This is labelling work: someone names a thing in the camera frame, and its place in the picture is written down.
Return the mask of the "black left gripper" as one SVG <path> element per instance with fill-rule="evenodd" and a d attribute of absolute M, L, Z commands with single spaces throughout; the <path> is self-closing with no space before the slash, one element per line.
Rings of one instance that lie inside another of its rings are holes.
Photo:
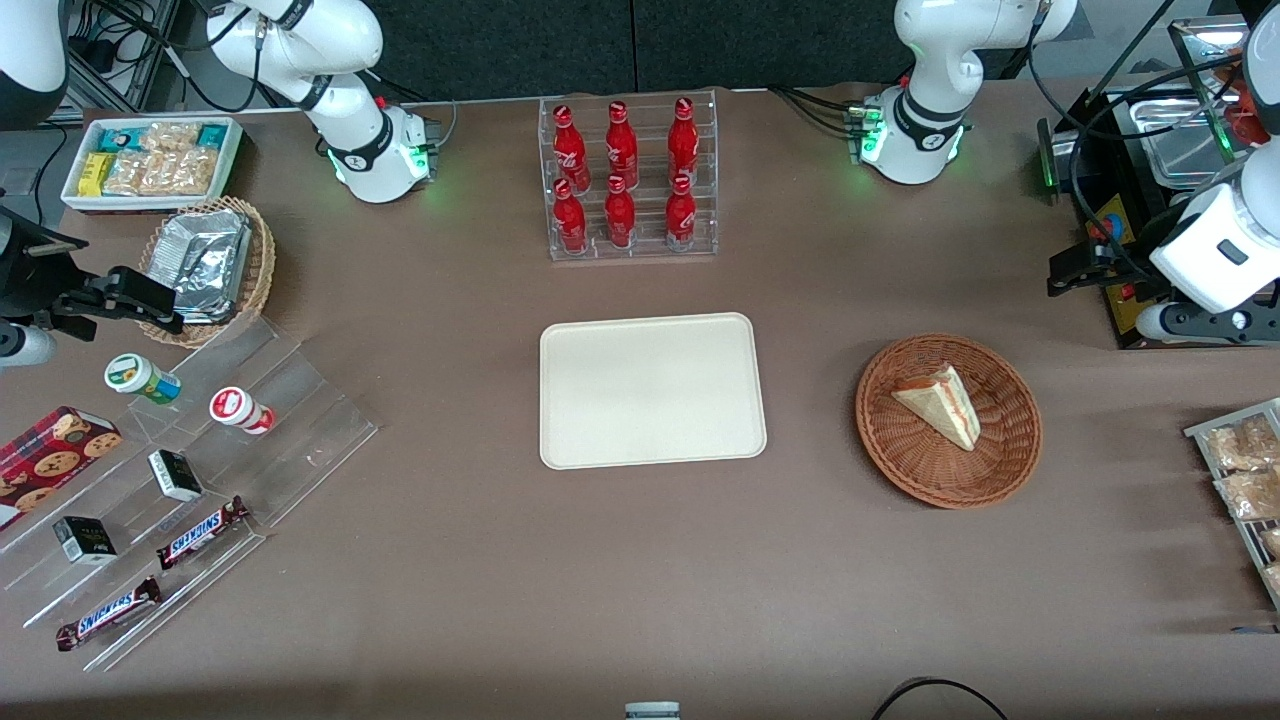
<path fill-rule="evenodd" d="M 1051 299 L 1098 283 L 1107 292 L 1115 290 L 1119 302 L 1167 299 L 1166 279 L 1144 256 L 1132 258 L 1125 243 L 1115 237 L 1087 240 L 1085 250 L 1064 250 L 1048 260 L 1047 295 Z"/>

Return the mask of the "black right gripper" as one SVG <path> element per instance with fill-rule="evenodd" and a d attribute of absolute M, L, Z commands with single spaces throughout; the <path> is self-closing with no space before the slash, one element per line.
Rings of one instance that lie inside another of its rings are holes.
<path fill-rule="evenodd" d="M 90 327 L 92 318 L 127 319 L 180 334 L 184 318 L 173 288 L 128 266 L 84 283 L 70 254 L 88 242 L 3 208 L 1 316 L 13 325 Z"/>

